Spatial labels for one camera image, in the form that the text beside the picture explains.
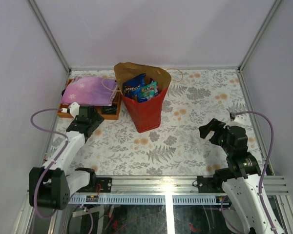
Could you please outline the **red paper bag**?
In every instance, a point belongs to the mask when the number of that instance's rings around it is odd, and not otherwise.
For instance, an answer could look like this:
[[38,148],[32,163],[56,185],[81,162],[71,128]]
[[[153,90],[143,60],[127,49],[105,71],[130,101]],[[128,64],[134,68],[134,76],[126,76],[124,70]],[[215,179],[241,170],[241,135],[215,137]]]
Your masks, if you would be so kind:
[[114,66],[117,88],[107,90],[120,93],[139,133],[158,128],[161,123],[163,101],[172,81],[171,75],[160,67],[131,62]]

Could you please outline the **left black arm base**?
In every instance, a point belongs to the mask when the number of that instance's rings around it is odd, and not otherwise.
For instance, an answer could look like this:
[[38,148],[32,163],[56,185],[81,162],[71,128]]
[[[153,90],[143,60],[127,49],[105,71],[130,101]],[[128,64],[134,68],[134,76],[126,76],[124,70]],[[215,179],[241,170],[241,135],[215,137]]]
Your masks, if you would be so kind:
[[91,193],[110,193],[112,188],[111,177],[98,177],[90,183]]

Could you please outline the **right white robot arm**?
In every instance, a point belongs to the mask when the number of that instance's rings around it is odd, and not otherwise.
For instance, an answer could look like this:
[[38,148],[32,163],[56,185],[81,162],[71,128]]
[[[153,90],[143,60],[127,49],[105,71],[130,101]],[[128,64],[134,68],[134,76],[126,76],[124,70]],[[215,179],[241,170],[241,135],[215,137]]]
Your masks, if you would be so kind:
[[209,139],[226,153],[228,166],[215,170],[213,187],[225,192],[233,205],[234,214],[223,210],[227,227],[234,234],[283,234],[263,185],[257,159],[248,151],[248,136],[241,121],[224,123],[212,119],[199,127],[200,138]]

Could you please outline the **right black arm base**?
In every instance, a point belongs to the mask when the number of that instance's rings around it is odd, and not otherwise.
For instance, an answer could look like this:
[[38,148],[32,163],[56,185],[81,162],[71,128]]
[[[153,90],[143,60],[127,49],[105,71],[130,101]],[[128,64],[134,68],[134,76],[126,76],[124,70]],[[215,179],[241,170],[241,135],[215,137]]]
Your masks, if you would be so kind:
[[224,193],[221,182],[214,177],[197,176],[192,186],[197,188],[200,194],[220,194]]

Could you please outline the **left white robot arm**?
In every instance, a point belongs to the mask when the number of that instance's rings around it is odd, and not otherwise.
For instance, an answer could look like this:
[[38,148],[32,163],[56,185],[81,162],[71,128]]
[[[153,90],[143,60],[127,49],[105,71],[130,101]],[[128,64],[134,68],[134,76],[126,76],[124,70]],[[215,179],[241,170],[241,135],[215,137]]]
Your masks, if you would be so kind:
[[29,173],[29,204],[39,207],[63,210],[76,192],[92,192],[97,187],[95,170],[80,167],[68,174],[68,169],[77,152],[85,145],[104,118],[94,106],[74,102],[67,108],[58,109],[69,113],[74,119],[65,133],[60,148],[41,167],[34,167]]

